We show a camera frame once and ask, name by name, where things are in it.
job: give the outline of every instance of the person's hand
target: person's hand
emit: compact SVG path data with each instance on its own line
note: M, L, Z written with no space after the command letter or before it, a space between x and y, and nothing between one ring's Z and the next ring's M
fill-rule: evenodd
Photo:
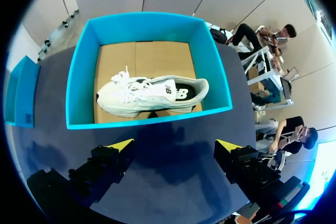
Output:
M276 57L273 57L273 59L271 59L271 64L274 69L278 70L279 72L281 71L280 62Z
M297 126L292 136L289 137L289 142L292 143L294 141L297 141L306 134L307 134L307 127L304 127L303 125Z
M278 141L273 141L273 143L268 147L269 153L275 153L278 149Z
M273 39L273 45L274 45L275 47L277 47L277 46L278 46L278 44L279 44L279 41L278 41L278 39L277 39L277 38L275 38L275 37L272 37L272 39Z

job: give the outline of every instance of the new balance logo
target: new balance logo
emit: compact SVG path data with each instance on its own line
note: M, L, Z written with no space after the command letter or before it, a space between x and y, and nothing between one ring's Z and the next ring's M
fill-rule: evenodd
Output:
M166 93L171 94L172 93L172 88L168 85L166 85Z
M177 99L186 99L188 92L189 92L188 89L176 89L176 98Z

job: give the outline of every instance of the blue container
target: blue container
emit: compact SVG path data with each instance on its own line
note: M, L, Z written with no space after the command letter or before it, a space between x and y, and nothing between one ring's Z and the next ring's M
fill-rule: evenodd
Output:
M209 83L203 111L128 122L97 123L93 116L93 89L100 46L141 41L189 43L197 78ZM71 130L123 127L194 118L232 109L222 61L202 19L179 14L139 12L89 20L73 54L66 94L66 122Z
M34 127L34 95L40 66L25 56L10 73L5 106L5 122Z

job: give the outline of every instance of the white desk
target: white desk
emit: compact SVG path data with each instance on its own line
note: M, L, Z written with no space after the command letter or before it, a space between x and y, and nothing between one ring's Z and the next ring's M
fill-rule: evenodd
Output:
M207 27L208 28L212 28L212 29L215 29L215 30L219 30L220 27L218 26L215 26L213 24L210 24L208 22L205 22ZM225 30L225 35L227 37L227 40L229 40L230 38L233 37L233 30L232 31L227 31ZM243 44L243 43L239 43L239 46L241 48L241 51L243 52L249 52L250 50ZM247 71L252 67L252 65L254 64L254 62L257 60L258 57L261 57L263 61L266 62L266 60L268 61L269 65L272 66L271 64L271 61L273 59L273 55L271 54L271 52L269 51L269 48L268 47L264 47L264 48L261 48L259 51L255 52L253 55L251 55L250 57L246 58L245 60L242 60L241 64L242 65L245 65L247 63L249 63L248 67L245 69L245 74L247 73ZM265 80L265 79L270 79L274 84L275 86L278 88L278 90L280 91L280 94L285 97L285 94L283 93L284 89L282 88L282 84L281 84L281 80L280 80L280 73L278 70L275 70L273 68L271 68L270 71L267 70L266 66L264 66L264 71L265 73L251 79L251 80L248 80L247 81L247 84L250 86L254 83L257 83L259 81L262 81L262 80ZM286 106L289 106L289 105L293 105L294 102L291 100L291 99L284 99L285 102L284 103L281 103L281 104L267 104L267 105L264 105L264 106L254 106L254 108L256 110L259 110L259 111L262 111L262 110L274 110L274 109L281 109L281 108L284 108Z

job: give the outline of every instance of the yellow tip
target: yellow tip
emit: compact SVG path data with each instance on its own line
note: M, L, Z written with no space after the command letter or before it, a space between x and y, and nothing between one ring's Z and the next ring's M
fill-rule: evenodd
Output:
M229 142L225 142L225 141L220 140L220 139L216 139L216 141L218 141L220 144L222 144L224 146L224 148L226 148L230 153L235 148L243 148L242 146L232 144L232 143L229 143Z
M119 150L119 152L121 152L122 149L124 149L126 147L126 145L128 145L129 143L131 143L132 141L134 141L134 139L128 139L128 140L125 140L125 141L122 141L120 143L117 143L117 144L111 144L111 145L108 145L108 146L105 146L105 147L113 147L113 148L116 148Z

